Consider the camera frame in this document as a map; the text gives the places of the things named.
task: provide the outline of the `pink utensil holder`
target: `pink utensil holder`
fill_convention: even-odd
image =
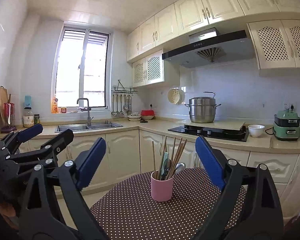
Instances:
[[[155,201],[164,202],[172,197],[173,177],[168,180],[157,180],[153,178],[154,172],[151,174],[151,197]]]

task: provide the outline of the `window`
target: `window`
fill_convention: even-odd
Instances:
[[[58,107],[106,107],[106,66],[109,34],[64,27],[56,61]]]

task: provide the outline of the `double sink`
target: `double sink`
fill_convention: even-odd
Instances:
[[[106,128],[115,128],[115,127],[123,127],[123,126],[109,121],[95,122],[91,125],[88,125],[87,123],[65,124],[65,125],[58,125],[55,132],[63,132],[67,129],[76,132],[76,131],[90,131],[90,130],[99,130],[99,129],[106,129]]]

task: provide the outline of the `brown tablecloth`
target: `brown tablecloth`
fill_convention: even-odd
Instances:
[[[118,183],[91,208],[110,239],[191,239],[206,220],[221,191],[201,168],[175,175],[167,202],[151,198],[151,172]],[[236,224],[243,204],[242,187],[226,229]]]

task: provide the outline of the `wooden cutting board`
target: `wooden cutting board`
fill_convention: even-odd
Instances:
[[[240,130],[241,127],[244,125],[244,121],[240,120],[215,120],[211,123],[194,123],[190,120],[182,120],[177,123],[187,124],[192,126],[199,126],[199,127],[207,127],[207,128],[216,128],[216,129],[227,129],[227,130]]]
[[[3,125],[5,125],[4,103],[8,103],[8,92],[4,87],[0,87],[0,115]]]

